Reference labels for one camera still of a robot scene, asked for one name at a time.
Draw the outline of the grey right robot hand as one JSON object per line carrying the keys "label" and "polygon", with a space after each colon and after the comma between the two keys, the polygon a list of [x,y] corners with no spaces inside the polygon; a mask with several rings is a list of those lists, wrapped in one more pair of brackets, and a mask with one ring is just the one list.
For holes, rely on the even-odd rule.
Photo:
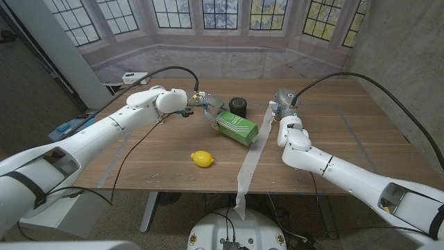
{"label": "grey right robot hand", "polygon": [[301,97],[298,97],[293,105],[292,101],[295,97],[296,93],[293,90],[278,89],[275,93],[275,98],[271,102],[271,110],[279,115],[280,118],[296,116],[298,114],[298,106],[301,103]]}

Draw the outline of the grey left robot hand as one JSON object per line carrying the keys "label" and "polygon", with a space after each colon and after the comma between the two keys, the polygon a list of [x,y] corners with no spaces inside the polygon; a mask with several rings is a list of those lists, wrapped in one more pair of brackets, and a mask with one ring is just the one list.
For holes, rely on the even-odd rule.
{"label": "grey left robot hand", "polygon": [[228,109],[228,104],[206,92],[187,92],[186,95],[187,105],[185,110],[190,113],[194,108],[201,107],[203,109],[203,117],[214,129],[218,130],[219,126],[216,118],[219,116],[219,113],[225,112]]}

